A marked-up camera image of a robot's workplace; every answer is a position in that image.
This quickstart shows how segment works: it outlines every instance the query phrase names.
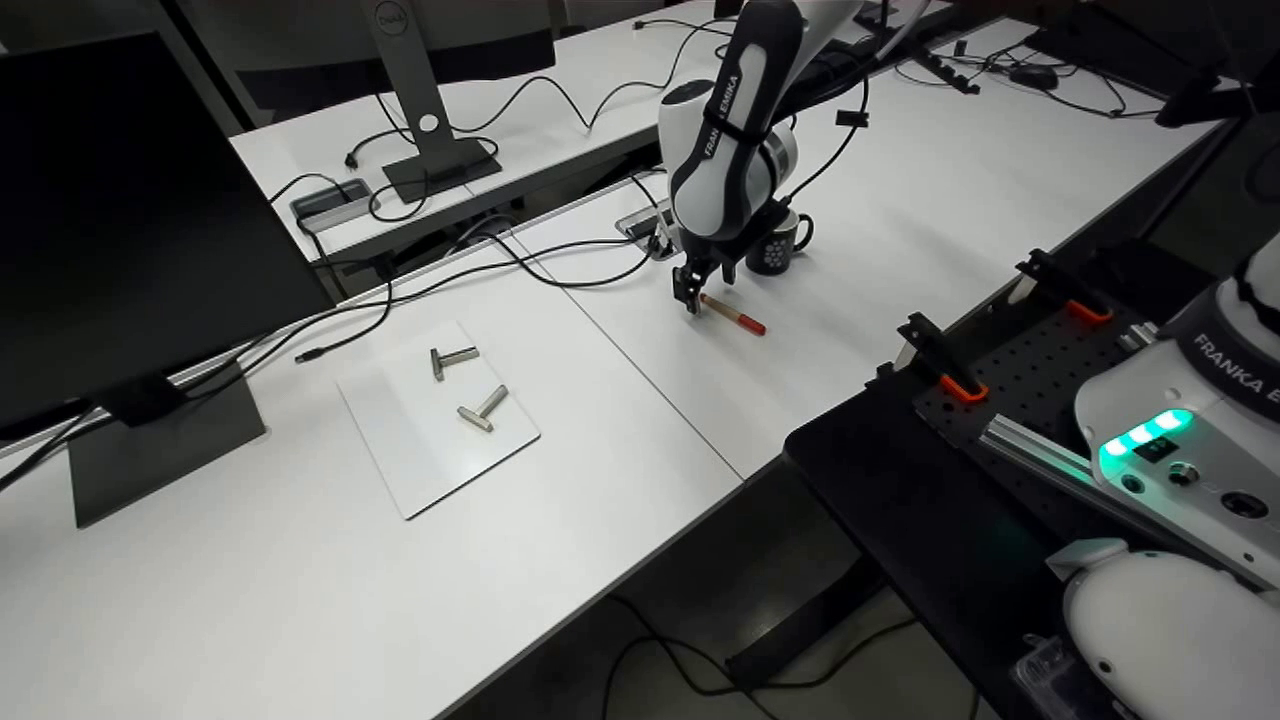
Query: floor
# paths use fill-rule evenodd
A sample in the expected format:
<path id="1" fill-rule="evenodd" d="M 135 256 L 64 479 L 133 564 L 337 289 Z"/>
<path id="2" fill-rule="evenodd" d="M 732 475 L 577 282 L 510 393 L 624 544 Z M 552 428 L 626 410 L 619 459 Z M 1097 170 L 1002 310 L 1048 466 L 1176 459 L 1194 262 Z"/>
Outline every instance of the floor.
<path id="1" fill-rule="evenodd" d="M 824 508 L 793 475 L 765 472 L 727 508 L 619 583 L 614 596 L 630 601 L 661 637 L 723 660 L 803 596 L 830 583 L 851 559 L 857 546 Z M 839 653 L 901 618 L 908 618 L 908 606 L 883 593 L 778 681 L 812 681 Z M 661 643 L 626 653 L 636 637 L 645 629 L 630 612 L 597 602 L 453 720 L 968 720 L 988 713 L 975 707 L 972 683 L 921 625 L 869 643 L 818 687 L 761 691 L 765 707 L 744 694 L 703 700 L 686 691 Z M 681 660 L 703 687 L 723 687 L 723 676 L 703 660 L 686 653 Z"/>

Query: gray floor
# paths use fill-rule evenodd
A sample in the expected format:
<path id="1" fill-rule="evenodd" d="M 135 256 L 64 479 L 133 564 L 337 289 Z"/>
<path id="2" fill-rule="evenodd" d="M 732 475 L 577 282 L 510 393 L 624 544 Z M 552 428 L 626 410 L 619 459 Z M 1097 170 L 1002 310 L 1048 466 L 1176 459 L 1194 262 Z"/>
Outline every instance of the gray floor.
<path id="1" fill-rule="evenodd" d="M 727 657 L 835 580 L 851 559 L 857 546 L 808 490 L 793 475 L 773 472 L 640 568 L 614 596 L 640 602 L 664 637 Z M 842 649 L 905 616 L 908 606 L 883 593 L 797 660 L 784 681 L 824 672 Z M 460 707 L 455 720 L 600 720 L 606 667 L 636 637 L 645 629 L 624 606 L 600 602 Z M 685 662 L 700 683 L 723 683 L 707 662 L 693 657 Z M 784 720 L 968 720 L 975 691 L 929 630 L 905 629 L 858 653 L 830 683 L 765 691 L 761 700 Z M 619 667 L 606 716 L 751 720 L 761 713 L 740 694 L 693 694 L 664 653 L 648 643 Z"/>

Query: white desk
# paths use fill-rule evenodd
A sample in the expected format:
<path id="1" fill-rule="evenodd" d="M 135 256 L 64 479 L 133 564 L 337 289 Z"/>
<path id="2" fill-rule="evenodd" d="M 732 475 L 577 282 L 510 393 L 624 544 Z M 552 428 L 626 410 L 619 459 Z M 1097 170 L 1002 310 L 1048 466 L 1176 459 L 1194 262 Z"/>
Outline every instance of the white desk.
<path id="1" fill-rule="evenodd" d="M 648 14 L 703 23 L 703 20 L 712 20 L 712 0 L 693 0 L 693 3 L 664 9 L 664 13 L 648 13 Z M 686 35 L 685 27 L 664 27 L 664 23 L 636 31 L 630 20 L 593 27 L 593 31 L 559 40 L 554 66 L 531 72 L 531 74 L 554 74 L 577 94 L 577 105 L 584 111 L 593 111 L 604 99 L 604 91 L 624 81 L 664 81 L 685 35 Z M 681 58 L 681 74 L 695 74 L 695 72 L 707 74 L 715 66 L 720 42 L 723 42 L 720 35 L 707 35 L 707 31 L 695 35 Z M 483 81 L 483 84 L 443 84 L 439 91 L 443 91 L 453 122 L 466 127 L 466 122 L 486 120 L 519 87 L 519 81 L 523 74 Z M 483 132 L 498 142 L 502 170 L 430 194 L 416 210 L 413 223 L 426 223 L 430 217 L 439 217 L 446 208 L 460 208 L 477 194 L 498 193 L 517 179 L 538 176 L 538 170 L 566 164 L 566 158 L 578 158 L 588 153 L 604 153 L 614 142 L 640 142 L 656 127 L 656 109 L 661 109 L 661 91 L 624 91 L 606 105 L 597 132 L 584 132 L 572 120 L 566 105 L 549 84 L 536 84 L 502 111 L 502 120 L 494 120 Z M 342 166 L 346 147 L 356 147 L 362 137 L 382 132 L 382 127 L 386 127 L 382 111 L 376 109 L 372 94 L 362 94 L 351 105 L 337 105 L 337 109 L 323 109 L 313 117 L 297 117 L 297 120 L 283 120 L 270 127 L 243 132 L 230 142 L 262 193 L 283 186 L 299 170 L 329 170 L 337 179 L 358 176 L 369 186 L 382 186 L 386 185 L 382 164 L 413 156 L 413 147 L 402 138 L 386 137 L 378 142 L 369 142 L 369 153 L 358 153 L 358 166 L 356 170 Z M 299 185 L 297 193 L 287 193 L 276 202 L 276 210 L 287 226 L 293 226 L 287 199 L 306 194 L 317 186 L 323 186 L 323 185 Z M 382 199 L 382 217 L 407 210 L 394 199 L 394 193 L 382 193 L 378 199 Z M 329 251 L 342 251 L 342 248 L 369 244 L 382 230 L 386 230 L 386 223 L 376 223 L 362 217 L 362 218 L 351 218 L 351 223 L 323 230 L 318 239 Z"/>
<path id="2" fill-rule="evenodd" d="M 262 440 L 87 533 L 64 454 L 5 490 L 0 716 L 437 716 L 740 485 L 559 291 L 477 280 L 394 324 L 443 314 L 545 440 L 413 523 L 287 356 L 251 379 Z"/>
<path id="3" fill-rule="evenodd" d="M 972 35 L 972 57 L 1024 31 L 1024 23 L 982 27 Z M 1108 87 L 1083 72 L 1059 94 L 1110 105 Z M 857 91 L 799 120 L 797 176 L 839 142 L 842 127 L 830 127 L 830 117 L 848 105 Z M 994 74 L 982 81 L 982 94 L 963 99 L 883 72 L 872 81 L 872 127 L 797 199 L 818 223 L 812 248 L 778 280 L 744 268 L 727 291 L 773 326 L 769 341 L 715 314 L 693 318 L 671 298 L 669 273 L 577 297 L 577 305 L 740 475 L 751 475 L 793 428 L 857 394 L 874 364 L 895 356 L 908 310 L 929 310 L 935 324 L 960 318 L 1011 280 L 1017 261 L 1066 239 L 1199 132 L 1078 117 Z M 536 218 L 519 244 L 600 234 L 636 208 L 645 194 L 614 186 Z M 554 268 L 606 277 L 624 261 L 584 256 Z"/>

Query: desk leg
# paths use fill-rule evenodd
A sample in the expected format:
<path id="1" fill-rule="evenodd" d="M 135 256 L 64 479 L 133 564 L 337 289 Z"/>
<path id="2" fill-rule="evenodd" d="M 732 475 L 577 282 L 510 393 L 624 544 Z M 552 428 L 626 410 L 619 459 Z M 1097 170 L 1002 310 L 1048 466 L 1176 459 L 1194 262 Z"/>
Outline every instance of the desk leg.
<path id="1" fill-rule="evenodd" d="M 757 643 L 723 660 L 727 681 L 761 687 L 778 676 L 799 653 L 842 625 L 857 606 L 878 596 L 886 583 L 872 559 L 857 559 L 835 583 L 799 602 L 786 618 L 765 630 Z"/>

